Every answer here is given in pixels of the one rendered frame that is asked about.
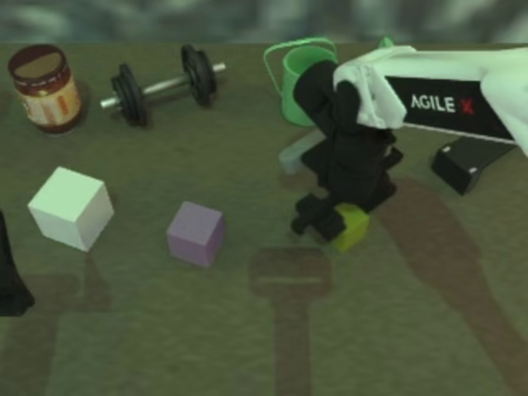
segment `green bucket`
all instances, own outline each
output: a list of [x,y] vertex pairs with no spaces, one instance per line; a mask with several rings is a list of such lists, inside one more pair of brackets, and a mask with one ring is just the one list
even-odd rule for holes
[[[327,45],[330,49],[324,48],[321,45]],[[289,47],[294,48],[285,55],[282,59],[283,77],[282,89],[277,83],[275,74],[271,70],[268,62],[268,56],[272,52],[282,50]],[[282,101],[282,115],[290,123],[300,126],[312,126],[314,123],[304,113],[304,111],[297,105],[294,99],[294,89],[297,80],[310,66],[321,62],[323,60],[332,60],[337,63],[337,49],[336,45],[325,37],[312,37],[296,41],[288,41],[286,43],[279,43],[266,49],[264,52],[264,64],[266,70],[270,74],[271,80]]]

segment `jar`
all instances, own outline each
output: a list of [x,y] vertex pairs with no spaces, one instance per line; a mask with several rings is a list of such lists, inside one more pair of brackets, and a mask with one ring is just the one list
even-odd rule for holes
[[81,100],[64,52],[54,45],[31,45],[8,64],[27,118],[52,136],[69,132],[81,118]]

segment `white cube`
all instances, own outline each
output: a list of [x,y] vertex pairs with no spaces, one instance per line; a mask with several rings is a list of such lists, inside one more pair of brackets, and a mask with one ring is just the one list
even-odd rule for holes
[[28,208],[42,234],[88,252],[114,214],[105,183],[55,169]]

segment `dumbbell bar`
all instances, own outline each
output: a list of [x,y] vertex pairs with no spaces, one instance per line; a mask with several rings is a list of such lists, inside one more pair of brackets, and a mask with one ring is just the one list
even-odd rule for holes
[[130,124],[146,126],[148,121],[145,98],[174,87],[189,87],[196,102],[200,106],[208,106],[217,90],[216,74],[226,69],[225,64],[211,66],[205,52],[195,50],[191,45],[182,46],[181,64],[183,74],[143,89],[135,81],[129,66],[121,64],[119,74],[111,79],[114,96],[102,100],[101,108],[119,108]]
[[[223,63],[213,65],[213,73],[220,73],[220,72],[223,72],[225,69],[226,69],[226,66]],[[189,76],[182,75],[182,76],[173,78],[171,80],[165,80],[165,81],[157,82],[153,85],[149,85],[148,87],[143,88],[141,90],[141,93],[143,94],[144,97],[150,97],[157,93],[166,92],[173,88],[185,87],[186,85],[189,85],[190,82],[191,80]],[[103,99],[101,101],[101,108],[103,110],[111,110],[119,106],[120,106],[120,98],[117,96],[108,97],[107,99]]]

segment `gray background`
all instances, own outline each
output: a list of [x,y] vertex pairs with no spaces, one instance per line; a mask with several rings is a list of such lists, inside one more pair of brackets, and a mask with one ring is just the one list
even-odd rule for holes
[[526,0],[0,0],[0,40],[514,42]]

